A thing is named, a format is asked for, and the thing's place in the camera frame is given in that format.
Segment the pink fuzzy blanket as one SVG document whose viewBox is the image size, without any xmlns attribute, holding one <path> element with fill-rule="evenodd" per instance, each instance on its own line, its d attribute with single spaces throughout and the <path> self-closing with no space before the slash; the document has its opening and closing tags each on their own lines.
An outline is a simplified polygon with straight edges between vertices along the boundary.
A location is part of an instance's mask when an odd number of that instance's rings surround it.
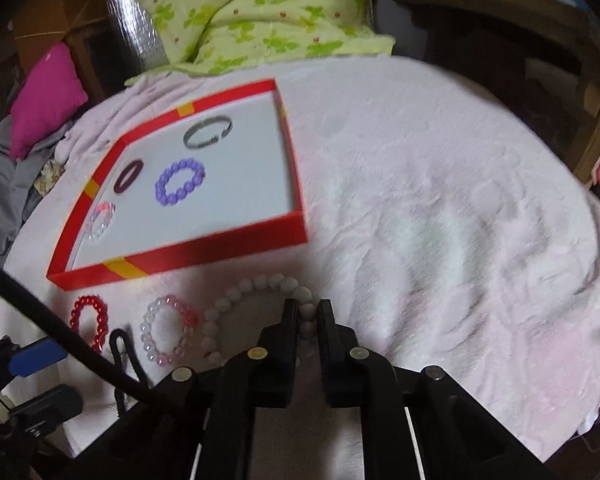
<svg viewBox="0 0 600 480">
<path fill-rule="evenodd" d="M 62 222 L 122 133 L 187 101 L 259 79 L 282 92 L 309 240 L 297 247 L 104 286 L 114 326 L 178 296 L 221 306 L 234 356 L 282 310 L 282 274 L 328 299 L 392 364 L 444 368 L 537 458 L 600 410 L 600 201 L 494 96 L 408 58 L 323 58 L 219 77 L 143 77 L 70 131 L 64 175 L 12 245 L 6 271 L 60 314 L 44 275 Z"/>
</svg>

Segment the red shallow tray box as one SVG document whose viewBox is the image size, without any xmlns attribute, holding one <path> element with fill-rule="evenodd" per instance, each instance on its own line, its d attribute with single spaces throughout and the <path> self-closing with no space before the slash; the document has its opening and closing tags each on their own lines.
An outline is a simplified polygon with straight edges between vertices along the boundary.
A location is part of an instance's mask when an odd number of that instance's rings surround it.
<svg viewBox="0 0 600 480">
<path fill-rule="evenodd" d="M 186 130 L 216 115 L 232 118 L 232 132 L 186 148 Z M 134 159 L 144 169 L 117 195 L 114 181 Z M 77 290 L 308 239 L 284 101 L 276 81 L 262 79 L 175 107 L 114 142 L 76 200 L 46 276 Z"/>
</svg>

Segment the silver metal bangle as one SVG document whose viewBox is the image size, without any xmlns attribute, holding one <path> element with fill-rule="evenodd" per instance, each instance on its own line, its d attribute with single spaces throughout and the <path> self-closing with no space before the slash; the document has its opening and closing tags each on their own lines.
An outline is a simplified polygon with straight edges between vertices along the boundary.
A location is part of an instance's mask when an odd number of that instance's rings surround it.
<svg viewBox="0 0 600 480">
<path fill-rule="evenodd" d="M 186 130 L 183 144 L 189 150 L 202 150 L 225 139 L 233 130 L 232 118 L 216 115 L 201 119 Z"/>
</svg>

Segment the grey bedsheet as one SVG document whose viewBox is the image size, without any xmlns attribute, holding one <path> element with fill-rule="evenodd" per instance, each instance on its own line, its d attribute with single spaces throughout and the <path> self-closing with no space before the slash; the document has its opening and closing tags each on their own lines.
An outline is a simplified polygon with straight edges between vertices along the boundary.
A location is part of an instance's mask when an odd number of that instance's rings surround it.
<svg viewBox="0 0 600 480">
<path fill-rule="evenodd" d="M 46 162 L 54 157 L 55 146 L 73 126 L 69 120 L 59 130 L 38 141 L 25 159 L 9 157 L 12 147 L 12 116 L 0 121 L 0 266 L 4 263 L 23 223 L 28 220 L 42 195 L 34 188 Z"/>
</svg>

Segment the floral patterned cloth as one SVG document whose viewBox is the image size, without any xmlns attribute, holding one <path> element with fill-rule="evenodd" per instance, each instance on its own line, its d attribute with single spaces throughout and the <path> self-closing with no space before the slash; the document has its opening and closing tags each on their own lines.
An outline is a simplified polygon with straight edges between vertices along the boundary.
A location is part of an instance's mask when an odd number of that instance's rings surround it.
<svg viewBox="0 0 600 480">
<path fill-rule="evenodd" d="M 65 172 L 65 166 L 55 159 L 48 160 L 33 182 L 35 191 L 47 195 Z"/>
</svg>

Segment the silver foil insulation sheet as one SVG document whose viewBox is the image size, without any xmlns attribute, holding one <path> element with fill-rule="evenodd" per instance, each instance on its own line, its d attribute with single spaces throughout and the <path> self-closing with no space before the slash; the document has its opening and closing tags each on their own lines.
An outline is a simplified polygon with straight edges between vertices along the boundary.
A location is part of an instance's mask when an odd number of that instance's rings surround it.
<svg viewBox="0 0 600 480">
<path fill-rule="evenodd" d="M 132 76 L 168 64 L 154 23 L 137 0 L 106 0 L 106 3 L 123 61 Z"/>
</svg>

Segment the magenta pillow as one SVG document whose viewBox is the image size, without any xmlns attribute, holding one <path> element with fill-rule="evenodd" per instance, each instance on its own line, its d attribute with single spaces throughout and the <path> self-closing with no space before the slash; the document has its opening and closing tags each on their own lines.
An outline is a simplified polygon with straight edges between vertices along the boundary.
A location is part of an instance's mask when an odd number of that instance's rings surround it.
<svg viewBox="0 0 600 480">
<path fill-rule="evenodd" d="M 88 101 L 69 48 L 54 44 L 30 71 L 12 103 L 9 157 L 27 158 L 32 148 L 76 114 Z"/>
</svg>

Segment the green clover quilt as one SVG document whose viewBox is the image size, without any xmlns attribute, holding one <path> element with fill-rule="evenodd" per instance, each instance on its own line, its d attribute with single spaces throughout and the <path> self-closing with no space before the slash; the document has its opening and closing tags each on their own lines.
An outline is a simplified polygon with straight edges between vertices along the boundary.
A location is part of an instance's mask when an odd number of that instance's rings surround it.
<svg viewBox="0 0 600 480">
<path fill-rule="evenodd" d="M 215 76 L 305 58 L 389 55 L 370 0 L 136 0 L 166 57 L 154 70 Z"/>
</svg>

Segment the wooden bench shelf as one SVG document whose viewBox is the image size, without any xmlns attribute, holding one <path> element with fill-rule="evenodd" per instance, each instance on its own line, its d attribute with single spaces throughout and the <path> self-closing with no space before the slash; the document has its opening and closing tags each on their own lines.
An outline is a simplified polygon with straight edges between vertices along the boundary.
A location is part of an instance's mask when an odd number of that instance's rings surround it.
<svg viewBox="0 0 600 480">
<path fill-rule="evenodd" d="M 583 183 L 600 162 L 600 22 L 559 0 L 394 0 L 426 61 L 494 94 Z"/>
</svg>

